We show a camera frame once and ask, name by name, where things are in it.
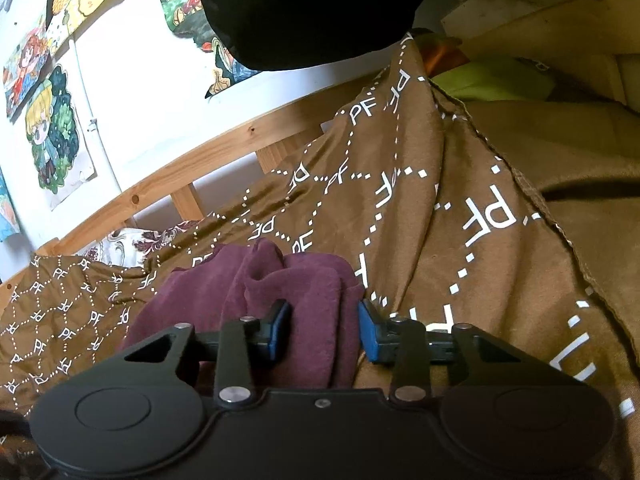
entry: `purple towel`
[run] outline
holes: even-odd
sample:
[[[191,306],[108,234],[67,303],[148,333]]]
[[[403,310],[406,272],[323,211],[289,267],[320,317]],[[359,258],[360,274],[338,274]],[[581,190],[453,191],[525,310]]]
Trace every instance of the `purple towel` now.
[[[123,347],[178,322],[197,332],[219,330],[241,316],[263,317],[275,300],[293,307],[284,359],[270,386],[349,388],[360,348],[358,302],[364,288],[339,256],[283,256],[272,242],[220,245],[193,269],[175,269],[130,326]]]

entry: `black plastic mount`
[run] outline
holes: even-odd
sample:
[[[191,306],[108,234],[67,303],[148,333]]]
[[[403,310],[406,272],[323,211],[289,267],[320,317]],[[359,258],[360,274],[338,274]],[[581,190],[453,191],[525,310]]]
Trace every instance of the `black plastic mount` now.
[[[269,319],[232,320],[219,334],[180,324],[49,390],[30,423],[50,478],[603,478],[606,400],[469,324],[430,333],[363,303],[361,328],[384,346],[377,361],[394,365],[388,399],[381,390],[258,394],[252,365],[284,352],[289,316],[280,302]],[[193,387],[206,360],[216,361],[212,396]],[[442,396],[432,365],[449,372]]]

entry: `black fabric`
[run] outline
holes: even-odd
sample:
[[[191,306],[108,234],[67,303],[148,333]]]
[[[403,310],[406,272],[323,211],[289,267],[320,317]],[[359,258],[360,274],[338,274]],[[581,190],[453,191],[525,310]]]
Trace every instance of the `black fabric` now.
[[[385,48],[422,0],[201,0],[211,28],[254,70],[288,70]]]

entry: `metal rivet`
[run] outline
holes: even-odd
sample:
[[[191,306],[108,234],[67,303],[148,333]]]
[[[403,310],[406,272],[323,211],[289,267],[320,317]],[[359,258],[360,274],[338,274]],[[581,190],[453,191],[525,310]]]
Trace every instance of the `metal rivet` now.
[[[251,391],[244,386],[227,386],[220,390],[218,396],[225,402],[242,402],[251,397]]]
[[[420,386],[400,386],[395,392],[394,397],[404,402],[416,402],[417,400],[423,400],[427,396]]]

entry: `wooden bed frame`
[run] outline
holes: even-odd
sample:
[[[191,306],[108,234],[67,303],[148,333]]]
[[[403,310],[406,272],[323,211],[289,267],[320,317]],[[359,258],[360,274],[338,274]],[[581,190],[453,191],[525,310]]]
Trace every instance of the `wooden bed frame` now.
[[[123,191],[68,235],[44,244],[36,254],[76,254],[112,231],[133,225],[133,215],[165,196],[172,198],[183,220],[202,220],[206,213],[193,185],[195,180],[253,152],[264,173],[271,171],[289,153],[321,136],[320,124],[333,119],[335,111],[356,97],[371,79],[372,75],[367,75],[325,88],[204,142]],[[0,314],[23,274],[24,270],[0,285]]]

